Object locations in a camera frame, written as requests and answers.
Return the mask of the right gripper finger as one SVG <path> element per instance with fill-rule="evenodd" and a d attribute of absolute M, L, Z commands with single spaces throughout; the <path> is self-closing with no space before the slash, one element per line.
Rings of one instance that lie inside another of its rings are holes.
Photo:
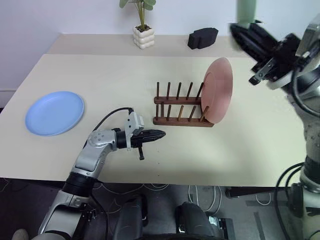
<path fill-rule="evenodd" d="M 278 41 L 259 23 L 251 23 L 249 26 L 250 49 L 254 52 L 271 52 Z"/>
<path fill-rule="evenodd" d="M 260 22 L 250 23 L 248 27 L 231 23 L 229 30 L 237 45 L 257 62 L 270 57 L 273 36 L 260 26 Z"/>

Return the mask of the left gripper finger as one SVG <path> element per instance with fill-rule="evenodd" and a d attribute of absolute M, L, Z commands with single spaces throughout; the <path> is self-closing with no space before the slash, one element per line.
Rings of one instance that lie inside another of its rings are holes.
<path fill-rule="evenodd" d="M 145 137 L 145 142 L 149 143 L 149 142 L 154 142 L 157 141 L 161 138 L 163 138 L 165 135 L 149 135 Z"/>
<path fill-rule="evenodd" d="M 164 137 L 166 132 L 158 129 L 147 129 L 144 131 L 144 135 L 146 137 Z"/>

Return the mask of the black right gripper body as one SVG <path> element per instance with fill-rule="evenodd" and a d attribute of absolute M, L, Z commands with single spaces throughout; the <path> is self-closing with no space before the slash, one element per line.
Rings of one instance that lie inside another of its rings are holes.
<path fill-rule="evenodd" d="M 269 81 L 277 81 L 287 75 L 294 67 L 298 57 L 296 51 L 301 40 L 295 34 L 288 34 L 271 51 L 274 65 L 266 74 Z"/>

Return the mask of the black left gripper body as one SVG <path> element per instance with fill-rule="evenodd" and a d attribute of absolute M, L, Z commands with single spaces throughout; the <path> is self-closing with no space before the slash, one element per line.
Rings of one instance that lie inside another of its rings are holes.
<path fill-rule="evenodd" d="M 144 160 L 144 154 L 143 154 L 143 143 L 147 143 L 150 140 L 151 133 L 149 131 L 142 131 L 138 135 L 134 135 L 131 139 L 131 147 L 132 148 L 138 148 L 139 152 L 139 159 Z"/>

